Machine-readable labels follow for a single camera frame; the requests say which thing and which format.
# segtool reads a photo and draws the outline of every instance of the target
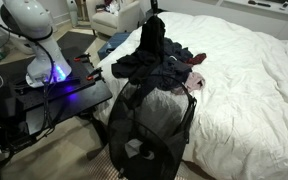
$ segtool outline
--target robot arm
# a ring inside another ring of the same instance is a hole
[[[52,32],[46,10],[35,0],[3,0],[22,33],[38,39]]]
[[[72,69],[52,36],[49,15],[43,6],[36,0],[3,0],[3,4],[36,55],[27,67],[27,83],[41,87],[45,82],[64,81]]]

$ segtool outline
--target carpet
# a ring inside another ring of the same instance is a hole
[[[85,52],[95,38],[96,36],[91,34],[68,31],[57,41],[57,43],[61,49],[77,47],[80,52]]]

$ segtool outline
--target mattress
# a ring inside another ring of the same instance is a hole
[[[211,16],[165,12],[165,37],[207,58],[192,70],[205,78],[183,159],[216,179],[288,179],[288,41]],[[141,28],[98,67],[113,93],[96,116],[107,124],[127,79],[111,64],[138,47]]]

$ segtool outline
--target chair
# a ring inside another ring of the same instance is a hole
[[[104,0],[86,0],[91,28],[95,31],[112,36],[117,32],[131,32],[138,27],[140,5],[138,0],[118,0],[121,8],[118,16],[109,12],[96,12],[96,5],[104,4]]]

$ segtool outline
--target black laundry hamper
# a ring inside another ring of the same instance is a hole
[[[196,99],[169,76],[150,75],[140,82],[128,82],[113,106],[108,123],[110,159],[120,178],[173,180],[189,143]],[[185,95],[160,90],[174,82]],[[135,155],[129,156],[125,147],[131,140],[142,144],[131,148]]]

